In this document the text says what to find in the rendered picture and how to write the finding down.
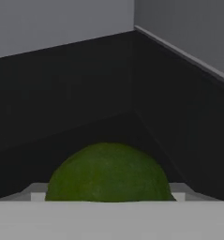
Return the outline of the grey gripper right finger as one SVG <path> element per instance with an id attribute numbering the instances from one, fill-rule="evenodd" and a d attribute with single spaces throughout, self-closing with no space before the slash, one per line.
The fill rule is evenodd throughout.
<path id="1" fill-rule="evenodd" d="M 217 199 L 195 192 L 184 183 L 170 183 L 172 196 L 178 202 L 205 201 L 217 202 Z"/>

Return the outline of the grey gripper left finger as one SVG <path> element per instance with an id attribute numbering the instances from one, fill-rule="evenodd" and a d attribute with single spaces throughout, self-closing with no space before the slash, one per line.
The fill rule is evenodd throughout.
<path id="1" fill-rule="evenodd" d="M 21 192 L 0 198 L 0 202 L 44 202 L 47 189 L 47 183 L 33 183 Z"/>

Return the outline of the green lime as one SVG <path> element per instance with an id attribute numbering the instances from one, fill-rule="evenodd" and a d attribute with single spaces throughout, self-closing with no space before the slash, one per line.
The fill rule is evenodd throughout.
<path id="1" fill-rule="evenodd" d="M 68 157 L 52 174 L 46 201 L 127 203 L 172 201 L 155 159 L 129 145 L 102 142 Z"/>

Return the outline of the black fridge drawer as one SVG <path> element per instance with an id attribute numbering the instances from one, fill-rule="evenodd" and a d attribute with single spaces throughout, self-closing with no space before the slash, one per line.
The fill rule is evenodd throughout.
<path id="1" fill-rule="evenodd" d="M 224 82 L 137 31 L 0 58 L 0 198 L 92 143 L 224 201 Z"/>

